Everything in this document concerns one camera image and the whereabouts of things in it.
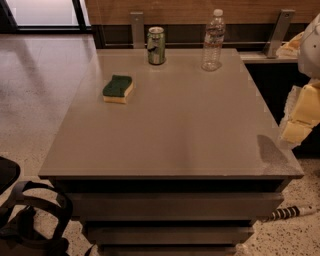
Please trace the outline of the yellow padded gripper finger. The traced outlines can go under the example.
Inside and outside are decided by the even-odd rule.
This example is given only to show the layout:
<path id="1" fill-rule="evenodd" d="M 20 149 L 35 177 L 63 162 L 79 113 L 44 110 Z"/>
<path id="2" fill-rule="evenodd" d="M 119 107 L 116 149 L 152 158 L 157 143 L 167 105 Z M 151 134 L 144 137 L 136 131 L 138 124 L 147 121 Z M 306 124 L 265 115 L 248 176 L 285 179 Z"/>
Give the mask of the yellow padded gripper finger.
<path id="1" fill-rule="evenodd" d="M 300 144 L 319 123 L 320 81 L 312 81 L 303 87 L 293 86 L 280 122 L 280 139 L 289 144 Z"/>

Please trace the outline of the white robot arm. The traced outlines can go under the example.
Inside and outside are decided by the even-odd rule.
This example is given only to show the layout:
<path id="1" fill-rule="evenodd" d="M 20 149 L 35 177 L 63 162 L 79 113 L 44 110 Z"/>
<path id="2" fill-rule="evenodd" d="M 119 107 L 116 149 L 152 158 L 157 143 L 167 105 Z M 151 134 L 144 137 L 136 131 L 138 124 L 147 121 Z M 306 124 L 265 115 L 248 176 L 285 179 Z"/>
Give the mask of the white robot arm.
<path id="1" fill-rule="evenodd" d="M 290 148 L 299 146 L 320 123 L 320 14 L 300 40 L 298 70 L 310 81 L 302 88 L 292 87 L 279 126 L 279 141 Z"/>

